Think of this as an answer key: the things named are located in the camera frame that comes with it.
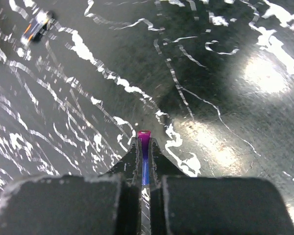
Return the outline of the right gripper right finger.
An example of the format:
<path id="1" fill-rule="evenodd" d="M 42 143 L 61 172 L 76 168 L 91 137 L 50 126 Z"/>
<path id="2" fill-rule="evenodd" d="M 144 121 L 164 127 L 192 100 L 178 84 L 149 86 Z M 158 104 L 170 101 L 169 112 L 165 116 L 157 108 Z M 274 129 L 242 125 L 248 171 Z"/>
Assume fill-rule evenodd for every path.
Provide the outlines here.
<path id="1" fill-rule="evenodd" d="M 294 235 L 277 188 L 255 177 L 190 177 L 149 141 L 154 235 Z"/>

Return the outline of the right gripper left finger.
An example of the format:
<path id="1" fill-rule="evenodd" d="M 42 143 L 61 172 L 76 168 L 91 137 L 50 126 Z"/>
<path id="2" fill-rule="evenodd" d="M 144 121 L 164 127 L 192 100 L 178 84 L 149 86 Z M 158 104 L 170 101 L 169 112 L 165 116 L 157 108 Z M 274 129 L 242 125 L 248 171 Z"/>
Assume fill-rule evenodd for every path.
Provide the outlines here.
<path id="1" fill-rule="evenodd" d="M 138 235 L 141 142 L 105 174 L 25 176 L 0 195 L 0 235 Z"/>

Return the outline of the dark blue battery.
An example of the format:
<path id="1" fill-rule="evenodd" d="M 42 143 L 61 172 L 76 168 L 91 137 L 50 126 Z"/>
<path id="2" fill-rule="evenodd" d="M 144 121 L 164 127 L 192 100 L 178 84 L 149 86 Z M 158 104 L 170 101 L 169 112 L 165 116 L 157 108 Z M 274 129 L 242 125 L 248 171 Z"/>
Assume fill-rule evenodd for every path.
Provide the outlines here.
<path id="1" fill-rule="evenodd" d="M 143 155 L 143 172 L 142 172 L 142 185 L 149 184 L 149 165 L 148 165 L 148 147 L 151 138 L 150 130 L 141 130 L 138 132 L 138 138 L 142 145 Z"/>

